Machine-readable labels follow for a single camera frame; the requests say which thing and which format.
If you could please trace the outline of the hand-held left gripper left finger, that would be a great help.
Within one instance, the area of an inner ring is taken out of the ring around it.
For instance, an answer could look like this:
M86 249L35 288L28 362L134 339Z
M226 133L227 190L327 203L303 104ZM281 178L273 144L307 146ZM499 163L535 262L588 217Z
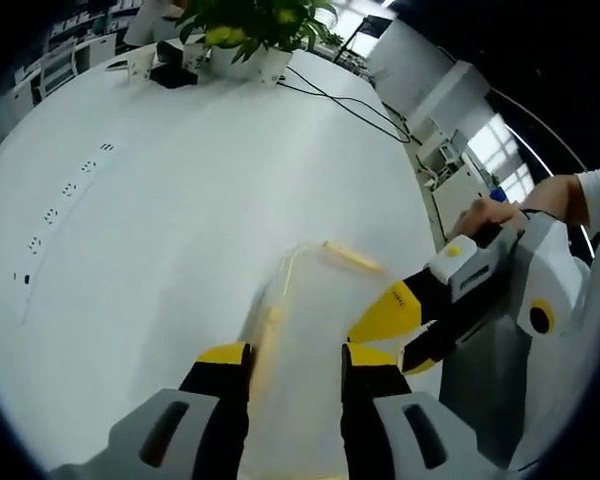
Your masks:
M235 479L248 431L251 345L201 354L177 389L162 389L116 423L109 479Z

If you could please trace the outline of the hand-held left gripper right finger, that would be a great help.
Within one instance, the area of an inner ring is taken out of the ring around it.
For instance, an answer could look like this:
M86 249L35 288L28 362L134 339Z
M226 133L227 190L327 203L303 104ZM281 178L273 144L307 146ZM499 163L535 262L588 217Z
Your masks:
M392 357L342 345L341 434L351 479L511 479L475 432L428 393L412 392Z

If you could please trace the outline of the person's right hand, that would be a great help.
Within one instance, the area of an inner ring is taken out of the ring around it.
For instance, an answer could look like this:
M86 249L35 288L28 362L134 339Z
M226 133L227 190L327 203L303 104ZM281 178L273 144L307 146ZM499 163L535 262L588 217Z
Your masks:
M480 231L492 225L508 225L523 230L527 221L526 215L517 204L478 198L460 214L451 230L451 238L459 235L475 238Z

